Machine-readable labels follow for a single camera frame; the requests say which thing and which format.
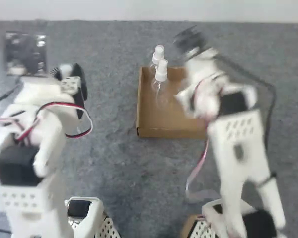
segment metal plate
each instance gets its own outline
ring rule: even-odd
[[[46,35],[6,32],[4,40],[7,75],[47,76]]]

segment clear plastic bottle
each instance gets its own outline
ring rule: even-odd
[[[155,72],[158,68],[160,60],[164,58],[164,47],[163,45],[157,45],[155,47],[154,53],[152,55],[152,59],[149,64],[149,69],[152,77],[155,76]]]
[[[168,61],[162,59],[159,62],[158,68],[155,72],[155,77],[151,82],[151,88],[154,92],[155,103],[159,109],[165,109],[169,104],[168,96]]]

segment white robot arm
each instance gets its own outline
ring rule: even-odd
[[[18,43],[33,38],[13,34]],[[36,35],[35,40],[41,42],[42,37]],[[98,198],[72,197],[64,204],[58,158],[65,137],[81,137],[92,131],[84,108],[87,88],[82,68],[62,65],[50,77],[39,77],[24,59],[23,70],[12,65],[8,71],[26,75],[22,77],[23,89],[0,117],[0,211],[7,215],[12,237],[99,238],[110,233],[119,238]],[[83,113],[91,127],[71,135]]]
[[[221,180],[221,199],[203,206],[202,215],[219,238],[284,237],[278,230],[286,221],[267,162],[255,88],[231,83],[200,33],[188,29],[175,43],[186,58],[188,80],[176,98],[188,117],[207,122]],[[265,210],[256,211],[241,199],[246,181],[255,183]]]

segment black cable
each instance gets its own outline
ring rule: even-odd
[[[20,85],[20,78],[21,77],[18,77],[16,80],[15,80],[15,86],[14,88],[12,88],[11,90],[7,91],[5,94],[3,94],[2,96],[0,96],[0,102],[3,100],[3,99],[6,99],[8,96],[10,96]]]
[[[273,84],[267,83],[266,81],[264,81],[260,77],[256,76],[255,74],[251,73],[250,71],[246,70],[239,64],[231,61],[226,56],[215,55],[215,58],[222,61],[223,63],[225,63],[226,65],[228,65],[229,67],[234,69],[236,72],[243,74],[245,77],[248,77],[249,79],[264,85],[271,92],[272,101],[271,101],[271,104],[268,109],[268,114],[267,114],[267,118],[266,118],[265,137],[264,137],[265,148],[267,149],[268,148],[269,131],[270,131],[270,126],[271,126],[271,117],[272,117],[273,109],[274,109],[274,106],[276,103],[276,96],[277,96],[275,86]]]
[[[4,229],[0,229],[0,233],[6,233],[6,234],[9,234],[9,235],[11,235],[11,234],[12,234],[12,232],[11,232],[11,231],[4,230]]]

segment cardboard tray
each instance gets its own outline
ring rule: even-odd
[[[156,106],[151,89],[152,76],[149,68],[140,68],[137,101],[136,130],[139,137],[204,138],[205,130],[201,120],[185,117],[176,95],[184,68],[168,68],[169,105],[165,110]]]

